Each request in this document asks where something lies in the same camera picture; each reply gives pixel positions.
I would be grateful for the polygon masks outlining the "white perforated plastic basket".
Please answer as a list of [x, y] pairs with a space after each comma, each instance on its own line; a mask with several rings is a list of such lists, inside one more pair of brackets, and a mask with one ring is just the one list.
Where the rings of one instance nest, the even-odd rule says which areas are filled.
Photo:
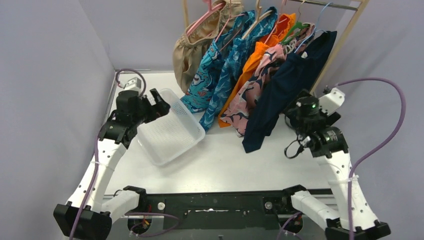
[[169, 113], [137, 128], [137, 141], [156, 166], [175, 160], [204, 139], [206, 132], [180, 98], [169, 88], [159, 91]]

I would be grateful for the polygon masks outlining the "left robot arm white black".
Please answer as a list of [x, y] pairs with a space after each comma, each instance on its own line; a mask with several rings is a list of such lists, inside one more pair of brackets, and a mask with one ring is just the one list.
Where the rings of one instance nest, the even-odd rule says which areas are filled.
[[137, 135], [137, 128], [166, 116], [170, 105], [151, 89], [154, 102], [140, 90], [123, 90], [94, 142], [94, 154], [87, 170], [65, 204], [57, 204], [53, 217], [63, 235], [70, 240], [105, 240], [112, 225], [125, 214], [143, 213], [148, 207], [146, 190], [126, 186], [104, 201], [115, 169]]

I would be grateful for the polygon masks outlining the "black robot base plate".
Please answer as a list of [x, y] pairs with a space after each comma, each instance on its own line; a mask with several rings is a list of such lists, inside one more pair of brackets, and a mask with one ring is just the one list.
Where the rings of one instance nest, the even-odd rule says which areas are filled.
[[296, 210], [284, 190], [148, 193], [133, 212], [166, 214], [163, 226], [178, 230], [277, 230]]

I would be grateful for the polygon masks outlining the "navy blue shorts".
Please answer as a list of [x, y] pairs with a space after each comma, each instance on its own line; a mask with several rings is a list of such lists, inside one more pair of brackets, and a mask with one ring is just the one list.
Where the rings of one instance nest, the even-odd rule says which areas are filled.
[[246, 153], [261, 148], [279, 115], [302, 90], [310, 90], [325, 66], [337, 38], [337, 31], [325, 31], [305, 49], [289, 53], [259, 95], [248, 106], [249, 117], [242, 145]]

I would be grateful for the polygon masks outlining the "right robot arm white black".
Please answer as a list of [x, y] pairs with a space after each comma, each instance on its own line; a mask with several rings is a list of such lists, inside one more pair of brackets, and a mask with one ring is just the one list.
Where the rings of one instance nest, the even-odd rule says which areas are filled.
[[304, 186], [283, 190], [282, 209], [306, 214], [328, 240], [378, 240], [391, 234], [386, 222], [372, 211], [353, 166], [348, 144], [342, 131], [333, 124], [340, 119], [337, 109], [345, 95], [338, 88], [327, 90], [317, 98], [302, 90], [283, 111], [293, 124], [299, 148], [297, 154], [309, 150], [319, 165], [334, 196], [337, 210], [314, 197]]

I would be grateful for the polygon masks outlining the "light blue wire hanger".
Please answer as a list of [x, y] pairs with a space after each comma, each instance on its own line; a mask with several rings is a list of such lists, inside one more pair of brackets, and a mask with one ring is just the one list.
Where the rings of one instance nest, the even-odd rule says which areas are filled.
[[319, 23], [320, 23], [320, 21], [321, 21], [321, 16], [323, 15], [323, 12], [325, 11], [325, 9], [326, 8], [328, 8], [329, 7], [329, 5], [331, 5], [331, 4], [333, 4], [333, 2], [328, 2], [323, 8], [322, 8], [322, 10], [321, 10], [321, 12], [320, 12], [320, 14], [319, 14], [319, 16], [318, 16], [318, 18], [317, 18], [317, 21], [316, 21], [316, 23], [315, 23], [315, 25], [314, 25], [314, 27], [312, 28], [312, 31], [311, 31], [311, 34], [308, 36], [308, 37], [306, 37], [300, 44], [299, 44], [299, 46], [293, 51], [294, 53], [297, 53], [298, 51], [299, 51], [299, 49], [302, 47], [302, 45], [305, 43], [305, 42], [307, 42], [310, 38], [312, 38], [314, 35], [315, 35], [315, 33], [318, 31], [318, 29], [317, 29], [317, 27], [319, 26]]

